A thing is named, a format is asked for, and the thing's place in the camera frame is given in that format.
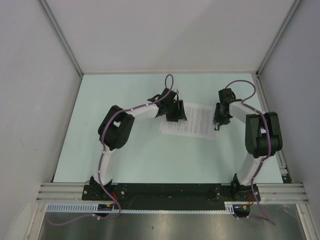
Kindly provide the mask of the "metal folder clip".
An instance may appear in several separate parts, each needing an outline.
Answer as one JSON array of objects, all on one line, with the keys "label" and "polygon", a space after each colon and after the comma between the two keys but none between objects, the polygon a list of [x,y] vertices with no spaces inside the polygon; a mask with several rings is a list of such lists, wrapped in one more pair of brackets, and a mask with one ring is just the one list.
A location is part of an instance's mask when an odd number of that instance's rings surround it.
[{"label": "metal folder clip", "polygon": [[214,124],[214,130],[219,131],[220,130],[220,124],[217,122]]}]

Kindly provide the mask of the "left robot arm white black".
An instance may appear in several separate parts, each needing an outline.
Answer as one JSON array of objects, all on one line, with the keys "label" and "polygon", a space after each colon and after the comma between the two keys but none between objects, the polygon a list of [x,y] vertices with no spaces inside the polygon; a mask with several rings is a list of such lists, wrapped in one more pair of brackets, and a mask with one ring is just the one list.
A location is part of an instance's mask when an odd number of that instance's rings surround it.
[{"label": "left robot arm white black", "polygon": [[116,150],[128,142],[134,123],[161,116],[165,116],[167,122],[187,120],[184,101],[176,91],[165,88],[162,94],[149,98],[144,104],[128,109],[114,105],[109,109],[98,128],[102,153],[98,170],[92,176],[97,183],[93,194],[98,199],[105,200],[110,196],[111,188],[107,184],[112,182],[111,158]]}]

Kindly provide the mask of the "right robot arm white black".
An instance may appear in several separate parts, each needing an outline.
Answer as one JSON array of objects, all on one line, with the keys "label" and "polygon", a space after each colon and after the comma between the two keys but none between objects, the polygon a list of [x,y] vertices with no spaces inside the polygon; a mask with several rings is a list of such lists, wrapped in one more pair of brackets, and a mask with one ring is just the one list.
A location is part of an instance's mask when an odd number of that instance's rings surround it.
[{"label": "right robot arm white black", "polygon": [[264,163],[283,148],[279,117],[276,112],[260,111],[237,99],[231,88],[219,90],[218,96],[213,117],[214,130],[219,131],[221,126],[230,124],[232,118],[245,125],[247,155],[230,188],[231,196],[242,201],[249,194],[248,186],[255,184]]}]

